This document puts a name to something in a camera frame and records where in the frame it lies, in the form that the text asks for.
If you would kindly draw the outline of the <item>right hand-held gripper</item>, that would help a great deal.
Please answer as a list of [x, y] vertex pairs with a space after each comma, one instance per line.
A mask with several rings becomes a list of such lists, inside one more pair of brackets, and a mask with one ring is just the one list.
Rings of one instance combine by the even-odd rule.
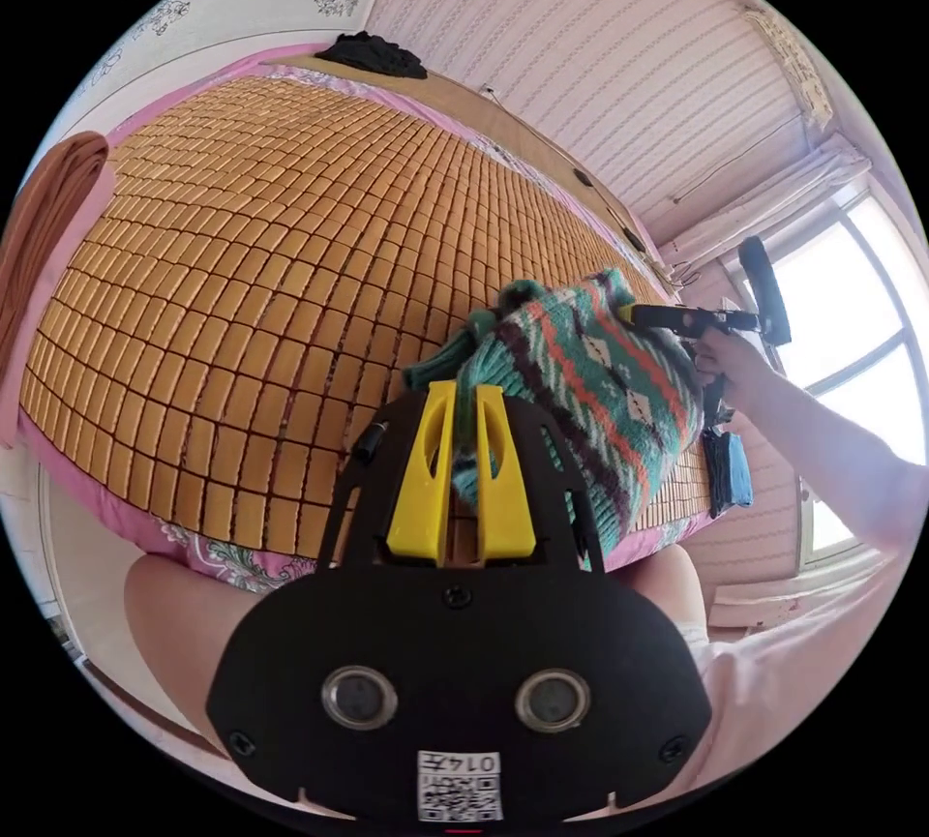
[[684, 339], [699, 339], [709, 328], [726, 333], [761, 334], [763, 326], [756, 314], [744, 311], [710, 311], [667, 305], [629, 304], [614, 308], [623, 324], [648, 329], [663, 329]]

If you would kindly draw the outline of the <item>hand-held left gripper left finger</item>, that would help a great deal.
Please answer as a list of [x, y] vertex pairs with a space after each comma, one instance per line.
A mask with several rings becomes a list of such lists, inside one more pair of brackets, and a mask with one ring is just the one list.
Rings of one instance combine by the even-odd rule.
[[436, 567], [447, 549], [456, 393], [456, 383], [445, 380], [417, 395], [424, 401], [386, 535], [393, 556]]

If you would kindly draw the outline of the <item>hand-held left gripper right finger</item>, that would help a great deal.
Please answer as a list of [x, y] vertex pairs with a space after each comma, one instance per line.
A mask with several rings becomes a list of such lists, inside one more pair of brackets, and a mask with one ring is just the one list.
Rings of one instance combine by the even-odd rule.
[[475, 389], [478, 556], [524, 559], [536, 540], [516, 440], [500, 388]]

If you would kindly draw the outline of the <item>person's right hand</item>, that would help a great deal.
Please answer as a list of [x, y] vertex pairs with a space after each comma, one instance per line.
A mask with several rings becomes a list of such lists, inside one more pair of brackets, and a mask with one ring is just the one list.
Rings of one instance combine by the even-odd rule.
[[708, 386], [724, 379], [726, 404], [748, 415], [774, 376], [774, 370], [761, 353], [738, 334], [713, 327], [704, 330], [694, 349], [694, 365], [701, 384]]

